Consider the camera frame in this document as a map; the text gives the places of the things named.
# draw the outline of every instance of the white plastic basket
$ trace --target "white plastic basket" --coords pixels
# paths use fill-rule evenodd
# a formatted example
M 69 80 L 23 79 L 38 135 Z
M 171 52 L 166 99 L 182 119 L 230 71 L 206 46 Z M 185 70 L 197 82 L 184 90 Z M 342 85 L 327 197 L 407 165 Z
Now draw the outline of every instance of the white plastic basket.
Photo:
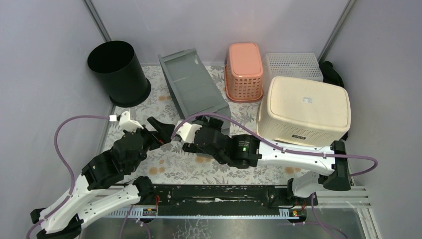
M 264 94 L 276 76 L 323 81 L 324 77 L 313 53 L 267 53 L 262 59 Z

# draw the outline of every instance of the table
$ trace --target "table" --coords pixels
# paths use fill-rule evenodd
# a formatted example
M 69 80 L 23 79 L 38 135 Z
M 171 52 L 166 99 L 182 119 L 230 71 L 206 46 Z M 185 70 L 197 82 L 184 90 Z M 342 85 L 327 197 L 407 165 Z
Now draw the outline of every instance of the table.
M 174 123 L 180 119 L 171 100 L 164 75 L 160 66 L 142 67 L 145 76 L 151 82 L 151 94 L 146 101 L 134 107 L 136 120 L 146 124 L 149 130 L 153 127 L 146 121 L 155 117 L 163 123 Z M 249 129 L 256 131 L 256 116 L 260 102 L 233 103 L 225 95 L 224 67 L 206 66 L 206 69 L 220 89 L 223 98 L 228 102 L 232 118 Z M 120 114 L 124 108 L 116 107 L 115 114 Z M 230 135 L 244 133 L 233 124 Z M 113 142 L 121 138 L 122 129 L 118 124 L 112 124 L 105 139 L 104 149 L 112 147 Z M 290 178 L 300 177 L 306 171 L 299 168 L 271 166 L 237 169 L 220 165 L 212 158 L 198 157 L 193 153 L 182 151 L 182 144 L 171 142 L 159 149 L 148 152 L 148 157 L 142 161 L 136 172 L 125 176 L 124 181 L 130 181 L 139 176 L 148 176 L 154 184 L 262 184 L 286 185 Z

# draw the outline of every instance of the black brand label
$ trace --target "black brand label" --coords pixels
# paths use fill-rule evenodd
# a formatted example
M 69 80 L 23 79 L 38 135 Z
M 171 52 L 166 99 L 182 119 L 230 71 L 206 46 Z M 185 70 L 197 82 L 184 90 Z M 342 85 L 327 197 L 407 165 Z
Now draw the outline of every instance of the black brand label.
M 306 137 L 295 135 L 295 134 L 293 134 L 292 137 L 293 138 L 298 138 L 298 139 L 306 139 Z

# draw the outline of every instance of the robotic arm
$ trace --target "robotic arm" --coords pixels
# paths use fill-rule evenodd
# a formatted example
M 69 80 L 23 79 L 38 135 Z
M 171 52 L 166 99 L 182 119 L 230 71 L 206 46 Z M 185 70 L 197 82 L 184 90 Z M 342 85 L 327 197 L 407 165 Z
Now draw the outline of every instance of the robotic arm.
M 140 162 L 146 159 L 147 151 L 171 141 L 174 125 L 160 123 L 153 117 L 147 120 L 156 131 L 149 131 L 145 125 L 131 119 L 130 112 L 124 112 L 118 117 L 124 135 L 114 142 L 111 149 L 94 157 L 82 169 L 76 179 L 71 198 L 47 219 L 46 215 L 63 203 L 69 195 L 68 191 L 50 207 L 31 212 L 33 223 L 43 220 L 40 224 L 42 230 L 37 234 L 38 239 L 73 239 L 92 222 L 121 207 L 155 204 L 157 190 L 151 180 L 143 176 L 120 191 L 94 201 L 96 195 L 123 180 L 124 175 L 134 172 Z M 194 123 L 183 124 L 177 132 L 185 142 L 183 150 L 206 153 L 220 164 L 240 169 L 284 165 L 309 170 L 310 172 L 302 177 L 289 180 L 286 202 L 297 198 L 305 200 L 311 193 L 324 188 L 335 191 L 350 190 L 347 159 L 282 152 L 251 135 L 224 135 L 220 132 L 222 124 L 221 120 L 206 117 L 198 117 Z M 344 144 L 338 141 L 331 146 L 319 148 L 275 141 L 272 143 L 296 151 L 345 154 Z

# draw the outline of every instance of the white sticker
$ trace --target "white sticker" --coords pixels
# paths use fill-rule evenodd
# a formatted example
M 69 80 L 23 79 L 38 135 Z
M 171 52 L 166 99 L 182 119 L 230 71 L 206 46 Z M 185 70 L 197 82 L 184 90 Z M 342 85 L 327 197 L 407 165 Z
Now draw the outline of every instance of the white sticker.
M 311 104 L 311 103 L 312 103 L 312 98 L 311 98 L 311 97 L 303 97 L 303 98 L 302 98 L 302 101 L 303 101 L 304 103 Z

